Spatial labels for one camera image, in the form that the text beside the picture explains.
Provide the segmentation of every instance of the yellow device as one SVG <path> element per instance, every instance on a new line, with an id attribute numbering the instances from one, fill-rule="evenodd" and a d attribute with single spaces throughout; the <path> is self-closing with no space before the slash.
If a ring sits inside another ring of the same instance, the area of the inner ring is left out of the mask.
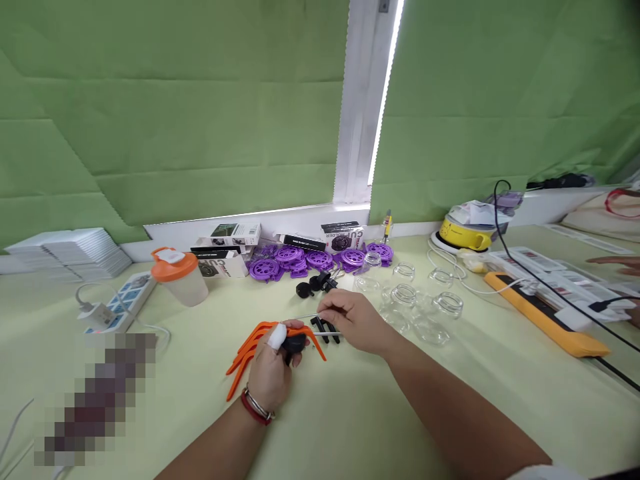
<path id="1" fill-rule="evenodd" d="M 467 225 L 460 225 L 449 215 L 445 217 L 440 227 L 440 238 L 455 247 L 484 251 L 491 244 L 491 235 L 495 227 L 486 229 L 472 229 Z"/>
<path id="2" fill-rule="evenodd" d="M 505 288 L 513 279 L 503 272 L 489 272 L 485 275 L 487 282 L 495 290 Z M 555 310 L 535 295 L 527 295 L 518 285 L 500 292 L 510 304 L 517 308 L 536 327 L 556 342 L 564 351 L 574 357 L 604 357 L 611 353 L 607 346 L 588 336 L 568 328 L 555 316 Z"/>

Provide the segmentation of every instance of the cable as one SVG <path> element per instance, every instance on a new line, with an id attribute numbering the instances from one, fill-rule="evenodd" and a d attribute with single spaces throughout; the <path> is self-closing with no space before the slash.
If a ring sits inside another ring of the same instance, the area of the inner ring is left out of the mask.
<path id="1" fill-rule="evenodd" d="M 16 462 L 14 462 L 14 464 L 11 466 L 11 468 L 9 470 L 7 470 L 5 476 L 2 477 L 2 480 L 7 480 L 9 478 L 11 473 L 17 468 L 18 465 L 20 465 L 20 462 L 22 462 L 22 460 L 27 456 L 27 454 L 33 448 L 34 444 L 35 444 L 35 442 L 33 440 L 31 440 L 31 443 L 29 444 L 29 446 L 24 450 L 24 452 L 22 452 L 22 455 L 20 455 L 20 457 L 18 457 L 18 460 L 16 460 Z"/>
<path id="2" fill-rule="evenodd" d="M 595 312 L 601 312 L 602 310 L 605 310 L 610 303 L 616 302 L 618 300 L 640 300 L 640 297 L 618 297 L 618 298 L 614 298 L 611 300 L 604 300 L 602 302 L 595 302 L 590 304 L 589 308 Z"/>
<path id="3" fill-rule="evenodd" d="M 118 293 L 118 291 L 113 288 L 112 286 L 106 284 L 106 283 L 100 283 L 100 282 L 88 282 L 88 283 L 83 283 L 82 285 L 80 285 L 77 290 L 75 291 L 75 299 L 77 300 L 77 302 L 80 305 L 90 305 L 90 303 L 85 302 L 80 300 L 80 290 L 82 290 L 82 288 L 86 287 L 87 285 L 102 285 L 104 287 L 108 287 L 112 290 L 112 292 L 115 294 L 116 298 L 118 298 L 118 302 L 120 303 L 120 306 L 122 307 L 122 310 L 124 310 L 124 312 L 130 314 L 133 319 L 138 322 L 140 325 L 142 325 L 143 327 L 146 328 L 150 328 L 150 329 L 154 329 L 154 330 L 160 330 L 162 332 L 165 333 L 165 341 L 163 342 L 162 346 L 158 347 L 158 353 L 160 353 L 162 350 L 164 350 L 164 348 L 167 347 L 167 345 L 169 344 L 169 341 L 171 340 L 171 332 L 169 330 L 167 330 L 166 328 L 163 327 L 158 327 L 157 325 L 149 325 L 148 323 L 144 323 L 141 322 L 140 320 L 138 320 L 138 317 L 136 315 L 134 315 L 124 304 L 122 298 L 120 298 L 120 294 Z M 102 333 L 110 333 L 112 332 L 114 329 L 106 329 L 106 330 L 102 330 Z"/>
<path id="4" fill-rule="evenodd" d="M 7 435 L 7 439 L 5 440 L 5 444 L 0 451 L 0 463 L 2 462 L 2 458 L 5 456 L 5 452 L 7 451 L 7 447 L 9 446 L 9 442 L 11 441 L 11 437 L 13 436 L 13 432 L 15 430 L 15 426 L 18 424 L 18 420 L 20 420 L 20 416 L 25 412 L 28 406 L 33 403 L 35 399 L 31 399 L 24 404 L 24 406 L 20 409 L 18 414 L 13 419 L 13 423 L 11 424 L 11 428 L 9 429 L 9 434 Z"/>
<path id="5" fill-rule="evenodd" d="M 622 373 L 620 370 L 618 370 L 616 367 L 614 367 L 608 361 L 604 360 L 604 358 L 602 358 L 602 357 L 593 357 L 593 359 L 598 361 L 598 362 L 600 362 L 600 363 L 602 363 L 602 365 L 604 365 L 606 368 L 608 368 L 609 370 L 614 372 L 614 374 L 616 374 L 618 377 L 620 377 L 622 380 L 624 380 L 626 383 L 628 383 L 630 387 L 632 387 L 632 388 L 638 390 L 638 392 L 640 392 L 640 385 L 638 385 L 636 382 L 631 380 L 628 376 L 626 376 L 624 373 Z"/>
<path id="6" fill-rule="evenodd" d="M 528 274 L 530 274 L 533 278 L 535 278 L 536 280 L 538 280 L 540 283 L 542 283 L 544 286 L 546 286 L 546 288 L 548 288 L 549 290 L 551 290 L 552 292 L 554 292 L 554 294 L 556 294 L 558 297 L 562 298 L 562 300 L 564 300 L 566 303 L 568 303 L 570 306 L 572 306 L 574 309 L 578 310 L 578 312 L 582 313 L 584 316 L 586 316 L 588 319 L 590 319 L 592 322 L 594 322 L 596 325 L 599 325 L 600 327 L 604 328 L 604 330 L 606 330 L 607 332 L 609 332 L 610 334 L 612 334 L 614 337 L 616 337 L 618 340 L 620 340 L 621 342 L 627 344 L 629 347 L 631 347 L 632 349 L 636 350 L 636 352 L 640 353 L 640 348 L 636 347 L 634 344 L 632 344 L 630 341 L 626 340 L 625 338 L 621 337 L 620 335 L 618 335 L 616 332 L 614 332 L 613 330 L 611 330 L 610 328 L 604 326 L 604 324 L 602 324 L 602 322 L 596 320 L 595 318 L 593 318 L 591 315 L 589 315 L 588 313 L 582 311 L 579 307 L 577 307 L 576 305 L 572 304 L 572 302 L 570 302 L 569 300 L 567 300 L 562 294 L 556 292 L 556 290 L 550 286 L 547 282 L 545 282 L 544 280 L 542 280 L 540 277 L 538 277 L 536 274 L 532 273 L 528 268 L 526 268 L 526 266 L 522 265 L 522 263 L 520 263 L 518 260 L 516 260 L 515 258 L 513 258 L 509 252 L 509 249 L 507 248 L 507 244 L 504 240 L 504 238 L 502 237 L 502 232 L 500 232 L 500 226 L 498 224 L 498 195 L 497 195 L 497 191 L 498 191 L 498 185 L 500 185 L 501 182 L 505 182 L 508 186 L 509 186 L 509 190 L 511 190 L 511 184 L 506 181 L 506 180 L 498 180 L 495 185 L 493 186 L 493 204 L 494 204 L 494 209 L 493 209 L 493 215 L 494 215 L 494 220 L 495 220 L 495 227 L 497 229 L 498 232 L 498 237 L 500 238 L 500 242 L 502 243 L 503 248 L 505 249 L 505 253 L 507 254 L 507 256 L 513 260 L 514 262 L 516 262 L 516 264 L 518 264 L 523 270 L 525 270 Z"/>
<path id="7" fill-rule="evenodd" d="M 512 283 L 508 284 L 506 287 L 504 287 L 504 288 L 502 288 L 502 289 L 500 289 L 500 290 L 480 291 L 480 290 L 472 289 L 470 286 L 468 286 L 468 285 L 464 282 L 464 280 L 462 280 L 463 278 L 467 278 L 467 272 L 466 272 L 466 270 L 464 270 L 464 268 L 462 268 L 460 265 L 458 265 L 457 257 L 456 257 L 454 254 L 452 254 L 452 253 L 450 253 L 450 252 L 448 252 L 448 251 L 446 251 L 446 250 L 442 250 L 442 248 L 439 248 L 436 244 L 434 244 L 434 243 L 433 243 L 430 239 L 428 239 L 428 238 L 427 238 L 427 244 L 429 245 L 429 248 L 430 248 L 430 250 L 427 250 L 427 258 L 429 259 L 429 261 L 431 262 L 431 264 L 432 264 L 434 267 L 437 267 L 437 266 L 438 266 L 438 265 L 436 265 L 436 263 L 435 263 L 435 262 L 431 259 L 431 257 L 429 256 L 429 254 L 430 254 L 432 251 L 434 251 L 434 252 L 436 252 L 436 255 L 438 255 L 440 258 L 444 259 L 446 262 L 448 262 L 448 263 L 450 263 L 450 264 L 452 264 L 452 265 L 453 265 L 453 272 L 454 272 L 455 276 L 458 278 L 458 280 L 460 280 L 460 283 L 462 283 L 462 285 L 463 285 L 466 289 L 468 289 L 468 290 L 470 290 L 470 291 L 472 291 L 472 292 L 474 292 L 474 293 L 478 293 L 478 294 L 480 294 L 480 295 L 493 295 L 494 293 L 500 293 L 500 292 L 503 292 L 504 290 L 510 289 L 512 286 L 514 286 L 514 285 L 516 285 L 516 284 L 518 284 L 518 283 L 521 283 L 521 282 L 524 282 L 524 281 L 528 281 L 528 280 L 529 280 L 529 279 L 518 279 L 518 280 L 515 280 L 515 281 L 513 281 Z M 447 258 L 447 257 L 446 257 L 446 255 L 448 255 L 448 256 L 450 256 L 450 257 L 452 257 L 452 258 L 453 258 L 453 260 L 450 260 L 449 258 Z M 458 273 L 458 271 L 461 271 L 461 272 L 462 272 L 462 274 L 464 275 L 464 277 L 460 276 L 460 274 Z"/>

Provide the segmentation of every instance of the metal pin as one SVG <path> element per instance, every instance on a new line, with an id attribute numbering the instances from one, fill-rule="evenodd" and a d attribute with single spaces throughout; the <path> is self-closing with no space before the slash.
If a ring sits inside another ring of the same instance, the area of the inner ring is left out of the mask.
<path id="1" fill-rule="evenodd" d="M 317 317 L 318 314 L 317 313 L 310 313 L 308 315 L 300 315 L 299 317 L 293 317 L 291 320 L 300 320 L 303 318 L 309 318 L 309 317 Z"/>
<path id="2" fill-rule="evenodd" d="M 334 335 L 342 335 L 342 332 L 313 332 L 316 337 L 332 337 Z"/>

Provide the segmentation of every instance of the power strip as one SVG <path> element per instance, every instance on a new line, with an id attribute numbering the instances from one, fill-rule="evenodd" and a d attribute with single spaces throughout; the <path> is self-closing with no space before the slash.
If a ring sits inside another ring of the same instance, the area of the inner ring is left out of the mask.
<path id="1" fill-rule="evenodd" d="M 157 282 L 151 276 L 150 271 L 134 273 L 130 276 L 118 293 L 127 310 L 133 315 L 125 312 L 120 302 L 118 302 L 118 298 L 114 296 L 107 304 L 107 308 L 114 312 L 116 317 L 107 328 L 113 328 L 113 331 L 118 333 L 126 332 L 133 322 L 133 316 L 138 314 L 156 284 Z M 96 330 L 88 328 L 85 333 L 96 333 Z"/>

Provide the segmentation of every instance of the packaging box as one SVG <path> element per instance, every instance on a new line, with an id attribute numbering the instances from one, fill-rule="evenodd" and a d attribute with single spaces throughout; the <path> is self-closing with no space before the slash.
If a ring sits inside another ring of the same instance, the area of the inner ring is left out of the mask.
<path id="1" fill-rule="evenodd" d="M 198 258 L 198 267 L 205 278 L 244 278 L 249 274 L 245 262 L 250 260 L 253 248 L 238 253 L 234 250 L 204 251 L 202 247 L 192 247 L 191 252 Z"/>
<path id="2" fill-rule="evenodd" d="M 279 235 L 279 239 L 280 243 L 282 243 L 283 245 L 292 245 L 294 247 L 300 247 L 305 250 L 325 250 L 325 242 L 315 238 L 302 237 L 300 235 L 291 235 L 289 233 L 281 233 Z"/>
<path id="3" fill-rule="evenodd" d="M 196 253 L 198 251 L 212 252 L 212 251 L 234 251 L 236 253 L 251 252 L 254 248 L 253 245 L 210 245 L 211 241 L 208 238 L 198 238 L 195 244 L 191 247 L 191 251 Z"/>
<path id="4" fill-rule="evenodd" d="M 218 223 L 211 233 L 200 236 L 204 246 L 257 245 L 260 240 L 259 223 Z"/>
<path id="5" fill-rule="evenodd" d="M 339 253 L 349 248 L 359 249 L 362 246 L 364 228 L 358 222 L 326 223 L 321 228 L 325 250 L 330 253 Z"/>

